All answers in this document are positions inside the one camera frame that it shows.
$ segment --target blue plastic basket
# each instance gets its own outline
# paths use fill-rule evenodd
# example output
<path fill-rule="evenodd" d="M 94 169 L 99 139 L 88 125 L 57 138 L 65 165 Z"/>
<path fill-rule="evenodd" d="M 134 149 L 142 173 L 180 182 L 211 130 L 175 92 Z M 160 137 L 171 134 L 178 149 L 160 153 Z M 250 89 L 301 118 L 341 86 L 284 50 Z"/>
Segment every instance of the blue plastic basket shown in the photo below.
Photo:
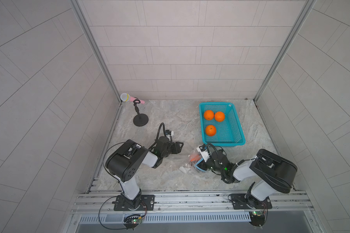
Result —
<path fill-rule="evenodd" d="M 205 144 L 212 143 L 215 146 L 224 147 L 234 147 L 245 144 L 244 133 L 238 119 L 235 105 L 225 102 L 207 102 L 200 103 L 199 109 L 202 141 Z M 214 113 L 221 111 L 225 115 L 225 120 L 222 122 L 217 122 L 215 119 L 205 119 L 203 114 L 206 110 L 211 110 Z M 216 128 L 216 134 L 213 137 L 205 134 L 205 128 L 210 124 L 214 125 Z"/>

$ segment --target tiled wall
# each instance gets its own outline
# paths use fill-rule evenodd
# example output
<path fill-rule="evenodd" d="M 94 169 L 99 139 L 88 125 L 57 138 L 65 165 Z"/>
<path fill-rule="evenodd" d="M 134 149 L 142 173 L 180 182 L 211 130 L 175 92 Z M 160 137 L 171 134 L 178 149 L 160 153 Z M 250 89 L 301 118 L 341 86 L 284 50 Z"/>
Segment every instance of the tiled wall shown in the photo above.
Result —
<path fill-rule="evenodd" d="M 67 0 L 0 1 L 0 232 L 57 232 L 116 108 Z"/>
<path fill-rule="evenodd" d="M 350 233 L 350 0 L 318 0 L 258 100 L 328 232 Z"/>
<path fill-rule="evenodd" d="M 79 0 L 119 92 L 253 98 L 304 1 Z"/>

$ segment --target aluminum frame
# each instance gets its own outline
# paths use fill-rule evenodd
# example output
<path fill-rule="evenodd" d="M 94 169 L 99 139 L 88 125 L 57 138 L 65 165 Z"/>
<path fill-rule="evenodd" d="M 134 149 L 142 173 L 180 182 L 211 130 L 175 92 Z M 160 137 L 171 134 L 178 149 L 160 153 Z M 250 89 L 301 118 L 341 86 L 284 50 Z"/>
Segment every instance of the aluminum frame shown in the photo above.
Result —
<path fill-rule="evenodd" d="M 77 0 L 69 0 L 70 1 L 70 6 L 74 11 L 74 14 L 79 22 L 80 27 L 82 28 L 85 37 L 87 38 L 88 43 L 90 44 L 93 53 L 96 56 L 97 62 L 99 66 L 101 67 L 101 70 L 103 71 L 107 81 L 109 82 L 110 87 L 113 89 L 118 101 L 121 103 L 121 98 L 119 96 L 119 92 L 117 90 L 117 87 L 115 86 L 112 76 L 110 75 L 110 72 L 104 62 L 104 59 L 101 55 L 100 50 L 98 49 L 97 43 L 95 39 L 93 38 L 92 32 L 89 29 L 88 23 L 84 18 L 83 12 L 80 9 L 79 3 Z"/>
<path fill-rule="evenodd" d="M 268 85 L 268 82 L 271 80 L 276 69 L 279 67 L 281 61 L 283 60 L 285 54 L 287 53 L 294 38 L 297 36 L 299 30 L 301 29 L 303 22 L 306 20 L 307 16 L 309 15 L 310 11 L 312 10 L 312 7 L 315 4 L 315 2 L 316 2 L 316 0 L 307 0 L 306 3 L 303 5 L 301 12 L 299 13 L 296 21 L 293 24 L 293 27 L 291 28 L 287 38 L 284 41 L 284 44 L 281 46 L 279 53 L 277 54 L 274 62 L 272 63 L 269 71 L 267 72 L 266 77 L 264 78 L 264 80 L 262 82 L 261 87 L 259 88 L 259 90 L 257 91 L 257 94 L 254 97 L 255 103 L 257 103 L 257 101 L 261 97 L 263 91 L 265 90 L 266 86 Z"/>
<path fill-rule="evenodd" d="M 282 58 L 287 52 L 290 44 L 293 42 L 295 36 L 297 35 L 301 25 L 307 18 L 309 12 L 312 9 L 313 4 L 316 0 L 308 0 L 306 4 L 303 6 L 297 20 L 295 21 L 288 37 L 286 38 L 282 48 L 280 49 L 275 61 L 273 62 L 269 72 L 267 73 L 259 91 L 257 92 L 254 101 L 257 102 L 267 86 L 269 80 L 274 74 L 275 70 L 279 66 Z M 120 117 L 122 111 L 122 102 L 120 100 L 119 92 L 117 91 L 116 86 L 112 80 L 112 77 L 107 69 L 106 64 L 103 61 L 100 50 L 96 44 L 96 41 L 93 38 L 93 35 L 89 29 L 89 26 L 83 16 L 83 13 L 79 7 L 79 3 L 77 0 L 70 0 L 70 5 L 80 23 L 80 26 L 91 45 L 93 53 L 95 54 L 97 61 L 107 78 L 109 85 L 114 91 L 119 106 L 116 111 L 115 118 L 111 125 L 111 129 L 107 138 L 107 141 L 104 145 L 104 150 L 100 156 L 98 161 L 97 168 L 95 170 L 94 176 L 91 179 L 89 189 L 86 194 L 78 195 L 75 204 L 71 210 L 71 213 L 66 221 L 66 225 L 63 229 L 63 233 L 71 233 L 77 230 L 78 223 L 83 214 L 93 214 L 98 213 L 102 203 L 112 196 L 116 196 L 120 194 L 119 192 L 111 192 L 111 191 L 92 191 L 90 192 L 90 188 L 93 184 L 93 181 L 96 181 L 96 177 L 98 177 L 98 173 L 102 166 L 102 155 L 104 151 L 106 151 L 112 135 L 114 133 L 117 121 Z M 155 195 L 155 211 L 152 212 L 238 212 L 238 211 L 250 211 L 250 210 L 233 210 L 232 203 L 228 201 L 228 195 L 231 193 L 246 193 L 246 191 L 232 191 L 232 190 L 201 190 L 201 191 L 149 191 L 143 192 L 144 195 Z M 308 222 L 311 225 L 314 232 L 325 232 L 322 228 L 322 224 L 317 217 L 317 214 L 308 198 L 306 192 L 304 191 L 292 191 L 289 194 L 283 193 L 274 193 L 270 196 L 271 203 L 273 208 L 270 211 L 289 211 L 289 210 L 299 210 L 305 211 L 306 216 L 308 217 Z M 110 210 L 113 209 L 113 204 L 106 203 L 102 209 L 103 214 L 112 213 Z"/>
<path fill-rule="evenodd" d="M 246 193 L 246 191 L 149 191 L 144 195 L 155 195 L 154 211 L 148 213 L 210 213 L 220 214 L 244 213 L 252 211 L 234 210 L 232 203 L 228 200 L 231 193 Z M 79 194 L 72 207 L 63 233 L 76 231 L 82 216 L 98 214 L 101 205 L 110 197 L 119 195 L 120 192 L 97 192 Z M 320 224 L 319 218 L 305 191 L 292 190 L 288 194 L 276 192 L 270 196 L 272 209 L 269 211 L 305 211 L 308 222 L 314 232 L 325 232 Z M 105 203 L 100 214 L 133 214 L 137 211 L 113 211 L 114 204 Z"/>

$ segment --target orange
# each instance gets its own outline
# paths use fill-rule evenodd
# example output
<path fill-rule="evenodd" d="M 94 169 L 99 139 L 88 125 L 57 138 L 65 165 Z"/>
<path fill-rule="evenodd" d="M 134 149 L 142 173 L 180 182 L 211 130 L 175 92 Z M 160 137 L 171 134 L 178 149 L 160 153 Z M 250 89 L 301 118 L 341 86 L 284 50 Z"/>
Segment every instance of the orange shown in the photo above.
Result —
<path fill-rule="evenodd" d="M 206 110 L 203 114 L 203 117 L 207 120 L 212 120 L 214 118 L 214 112 L 211 110 Z"/>
<path fill-rule="evenodd" d="M 205 133 L 207 136 L 213 137 L 216 134 L 216 128 L 214 125 L 206 126 Z"/>
<path fill-rule="evenodd" d="M 222 113 L 221 111 L 219 111 L 215 114 L 216 121 L 222 122 L 222 121 L 224 121 L 224 119 L 225 119 L 224 113 Z"/>

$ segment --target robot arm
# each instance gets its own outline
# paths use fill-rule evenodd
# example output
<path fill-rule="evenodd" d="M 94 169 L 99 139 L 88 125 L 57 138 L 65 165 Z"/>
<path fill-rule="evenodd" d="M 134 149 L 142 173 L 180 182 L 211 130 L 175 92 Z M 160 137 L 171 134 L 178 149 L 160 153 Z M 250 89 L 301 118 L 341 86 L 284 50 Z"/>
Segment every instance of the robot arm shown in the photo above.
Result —
<path fill-rule="evenodd" d="M 162 126 L 165 136 L 159 137 Z M 157 168 L 164 157 L 180 153 L 183 147 L 182 142 L 172 142 L 173 131 L 165 130 L 164 126 L 164 123 L 161 123 L 156 141 L 149 149 L 129 139 L 114 151 L 104 164 L 108 173 L 121 185 L 121 200 L 131 210 L 137 209 L 141 201 L 141 190 L 135 179 L 140 165 Z"/>
<path fill-rule="evenodd" d="M 215 151 L 210 153 L 209 146 Z M 258 207 L 260 202 L 276 191 L 289 193 L 297 172 L 296 165 L 291 161 L 265 149 L 260 149 L 253 158 L 237 164 L 230 163 L 224 150 L 216 150 L 212 144 L 201 145 L 197 150 L 202 158 L 196 163 L 196 168 L 220 172 L 225 183 L 238 183 L 257 175 L 262 178 L 255 186 L 253 183 L 246 194 L 245 201 L 252 208 Z"/>

